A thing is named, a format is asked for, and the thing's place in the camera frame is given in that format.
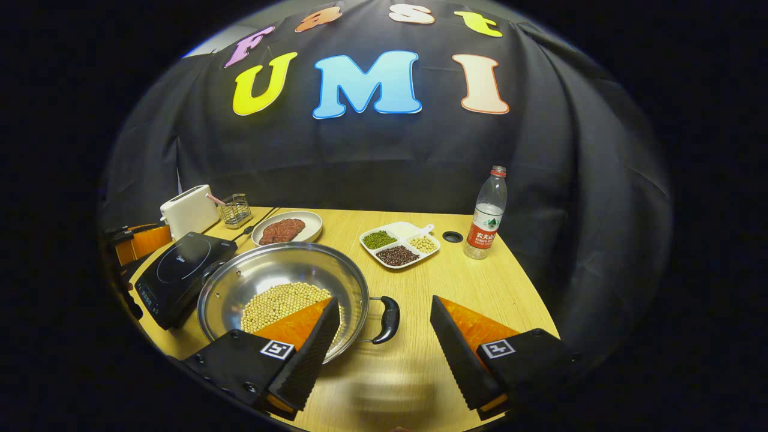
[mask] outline blue letter m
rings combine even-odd
[[[346,55],[324,58],[315,63],[323,73],[320,83],[320,105],[312,111],[314,118],[334,118],[344,114],[339,91],[357,112],[365,111],[373,92],[381,86],[381,97],[373,109],[384,114],[413,114],[422,103],[413,94],[412,66],[419,58],[415,52],[387,51],[379,56],[367,73]]]

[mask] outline white plate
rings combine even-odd
[[[434,229],[435,225],[427,225],[427,227],[429,227],[431,229]],[[432,241],[432,243],[435,244],[436,248],[435,248],[434,251],[429,252],[428,254],[425,254],[425,253],[421,252],[419,249],[416,249],[413,246],[411,246],[409,241],[411,241],[413,238],[421,237],[422,236],[422,234],[420,234],[421,230],[422,230],[421,228],[415,226],[414,224],[409,224],[408,222],[402,222],[402,221],[394,222],[394,223],[391,223],[391,224],[388,224],[388,225],[382,225],[382,226],[380,226],[378,228],[374,228],[374,229],[372,229],[370,231],[366,231],[366,232],[362,233],[360,235],[360,244],[362,245],[362,247],[366,251],[368,251],[371,254],[371,256],[374,259],[376,259],[384,267],[394,268],[394,269],[404,268],[404,267],[408,267],[411,264],[415,264],[415,263],[423,260],[424,258],[427,258],[429,255],[433,255],[435,252],[440,250],[440,242],[436,238],[431,236],[428,232],[424,233],[424,236],[427,237],[429,240]],[[394,237],[396,239],[396,241],[394,241],[393,243],[390,243],[390,244],[386,244],[386,245],[384,245],[384,246],[382,246],[382,247],[380,247],[378,249],[368,249],[368,247],[366,246],[365,243],[362,242],[362,240],[363,240],[363,238],[366,237],[366,235],[371,234],[373,232],[377,232],[377,231],[386,231],[386,233],[390,237]],[[407,263],[407,264],[394,266],[394,265],[389,265],[389,264],[385,263],[384,261],[381,260],[381,258],[376,256],[376,254],[378,254],[379,252],[381,252],[381,251],[383,251],[385,249],[394,248],[395,246],[405,246],[406,249],[408,249],[409,251],[411,251],[414,254],[418,255],[419,257],[416,258],[415,260]]]
[[[275,214],[271,218],[268,218],[258,224],[253,229],[253,232],[250,233],[250,239],[253,241],[257,248],[261,246],[261,244],[259,244],[259,240],[261,240],[261,237],[264,235],[264,228],[274,224],[275,222],[280,222],[283,219],[300,219],[306,225],[304,229],[301,230],[299,234],[296,234],[296,237],[294,237],[291,241],[315,241],[320,235],[320,230],[323,229],[323,218],[311,211],[287,211],[285,213]]]

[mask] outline white toaster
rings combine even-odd
[[[183,194],[166,201],[160,206],[160,213],[170,226],[170,237],[177,241],[189,232],[202,233],[219,221],[216,204],[205,197],[210,186],[195,186]]]

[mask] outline induction cooktop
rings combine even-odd
[[[228,261],[236,250],[234,241],[190,232],[157,257],[135,284],[157,325],[180,327],[197,303],[205,270]]]

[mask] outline meat patty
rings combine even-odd
[[[280,243],[281,241],[293,240],[304,228],[306,224],[300,219],[283,219],[280,222],[267,225],[264,233],[259,240],[259,244]]]

